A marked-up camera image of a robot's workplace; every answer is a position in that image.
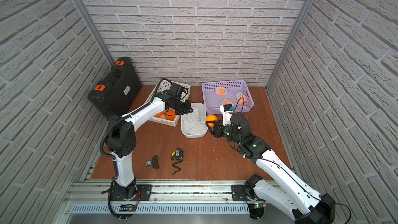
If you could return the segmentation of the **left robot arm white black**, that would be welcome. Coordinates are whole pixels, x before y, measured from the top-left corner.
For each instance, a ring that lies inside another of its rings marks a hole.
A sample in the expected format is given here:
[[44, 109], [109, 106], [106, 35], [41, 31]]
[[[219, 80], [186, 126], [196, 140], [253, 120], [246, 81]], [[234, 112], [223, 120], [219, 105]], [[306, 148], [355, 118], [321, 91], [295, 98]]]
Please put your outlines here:
[[108, 130], [101, 140], [100, 153], [113, 161], [115, 176], [111, 188], [124, 200], [137, 195], [136, 178], [133, 173], [132, 153], [136, 147], [135, 132], [156, 114], [173, 109], [176, 115], [193, 112], [189, 100], [181, 101], [175, 96], [158, 93], [151, 101], [123, 116], [113, 115]]

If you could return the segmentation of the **white foam net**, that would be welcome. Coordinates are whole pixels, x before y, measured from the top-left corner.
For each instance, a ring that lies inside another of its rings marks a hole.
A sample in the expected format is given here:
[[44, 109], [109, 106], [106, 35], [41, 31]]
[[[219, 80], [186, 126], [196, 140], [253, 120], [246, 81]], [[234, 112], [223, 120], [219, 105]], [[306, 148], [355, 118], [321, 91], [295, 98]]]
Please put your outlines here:
[[181, 116], [182, 121], [181, 121], [181, 128], [185, 133], [188, 133], [189, 130], [191, 130], [194, 126], [196, 121], [196, 117], [194, 113], [189, 113], [186, 115]]
[[190, 135], [202, 135], [206, 133], [207, 128], [204, 124], [204, 114], [202, 112], [193, 112], [196, 117], [196, 123], [195, 126], [189, 130]]

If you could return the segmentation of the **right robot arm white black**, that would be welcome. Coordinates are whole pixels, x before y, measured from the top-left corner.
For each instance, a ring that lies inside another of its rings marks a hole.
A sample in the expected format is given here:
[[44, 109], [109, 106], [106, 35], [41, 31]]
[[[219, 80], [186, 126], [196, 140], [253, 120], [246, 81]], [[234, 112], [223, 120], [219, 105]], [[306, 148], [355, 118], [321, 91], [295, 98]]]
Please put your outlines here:
[[296, 224], [331, 224], [335, 220], [335, 200], [321, 195], [289, 169], [270, 145], [253, 134], [249, 121], [243, 115], [223, 113], [219, 121], [207, 116], [205, 124], [211, 135], [235, 143], [235, 150], [271, 176], [281, 187], [270, 185], [258, 175], [245, 182], [249, 199], [261, 199], [278, 208]]

